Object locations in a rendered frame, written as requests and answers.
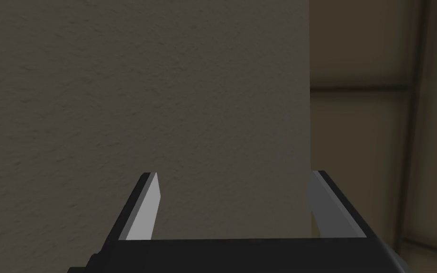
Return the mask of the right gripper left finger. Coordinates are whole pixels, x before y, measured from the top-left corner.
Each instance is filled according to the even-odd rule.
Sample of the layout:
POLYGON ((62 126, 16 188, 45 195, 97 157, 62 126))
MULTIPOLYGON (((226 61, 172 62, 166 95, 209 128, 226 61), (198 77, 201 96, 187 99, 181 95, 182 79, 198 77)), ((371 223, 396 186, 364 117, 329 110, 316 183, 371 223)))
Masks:
POLYGON ((157 173, 143 173, 106 240, 150 240, 160 199, 157 173))

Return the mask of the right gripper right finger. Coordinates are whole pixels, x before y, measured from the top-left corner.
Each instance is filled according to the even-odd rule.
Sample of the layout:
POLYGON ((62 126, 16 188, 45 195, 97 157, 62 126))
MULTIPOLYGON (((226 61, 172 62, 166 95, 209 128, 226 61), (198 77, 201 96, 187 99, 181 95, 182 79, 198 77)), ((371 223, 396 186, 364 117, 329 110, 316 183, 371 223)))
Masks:
POLYGON ((322 238, 375 238, 373 230, 325 171, 311 173, 307 200, 322 238))

